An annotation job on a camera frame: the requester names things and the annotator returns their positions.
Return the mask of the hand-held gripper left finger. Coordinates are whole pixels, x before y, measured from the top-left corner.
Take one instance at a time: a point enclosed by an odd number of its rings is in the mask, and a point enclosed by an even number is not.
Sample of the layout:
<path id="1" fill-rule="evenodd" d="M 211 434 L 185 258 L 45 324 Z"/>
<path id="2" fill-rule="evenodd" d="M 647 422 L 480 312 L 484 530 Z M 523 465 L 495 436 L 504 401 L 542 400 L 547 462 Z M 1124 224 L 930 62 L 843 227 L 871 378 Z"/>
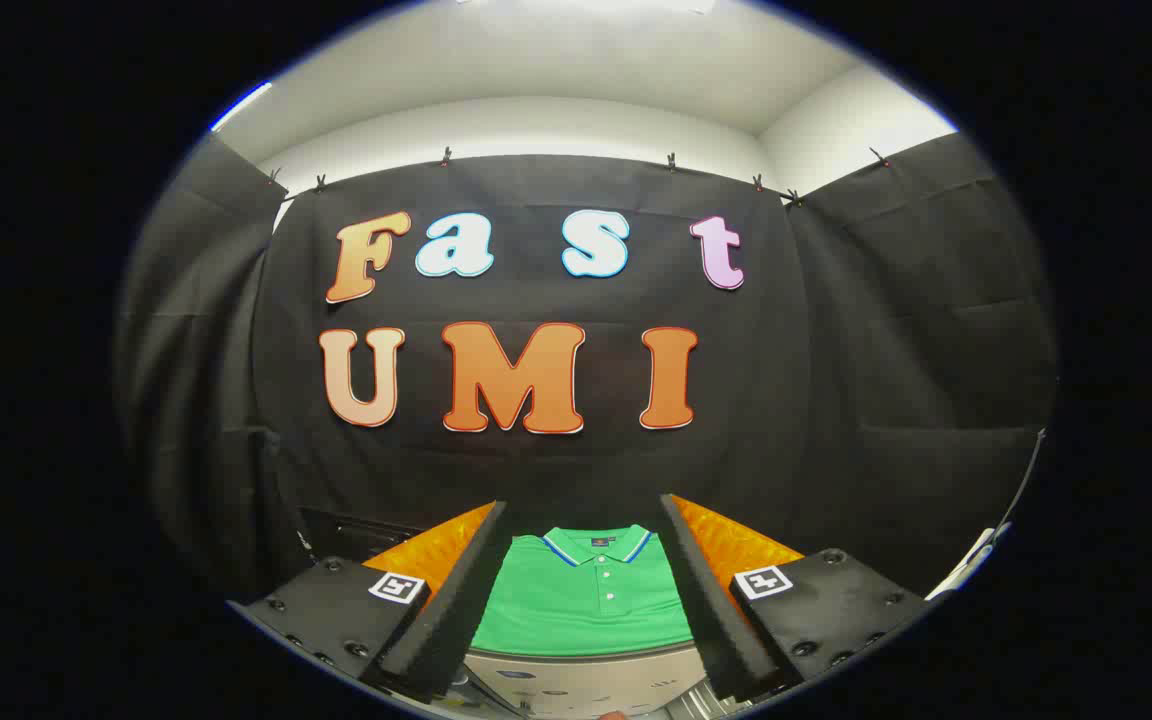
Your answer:
<path id="1" fill-rule="evenodd" d="M 236 605 L 294 655 L 370 691 L 449 688 L 505 558 L 505 500 L 324 500 L 233 511 Z"/>

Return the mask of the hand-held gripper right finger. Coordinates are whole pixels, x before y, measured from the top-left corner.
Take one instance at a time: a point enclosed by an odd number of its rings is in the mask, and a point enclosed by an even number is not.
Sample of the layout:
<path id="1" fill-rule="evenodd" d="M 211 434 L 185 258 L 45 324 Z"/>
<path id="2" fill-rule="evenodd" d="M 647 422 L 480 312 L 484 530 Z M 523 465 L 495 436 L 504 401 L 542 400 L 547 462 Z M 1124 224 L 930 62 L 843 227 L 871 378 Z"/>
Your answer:
<path id="1" fill-rule="evenodd" d="M 932 609 L 849 551 L 805 555 L 685 498 L 659 503 L 687 623 L 722 700 L 818 684 Z"/>

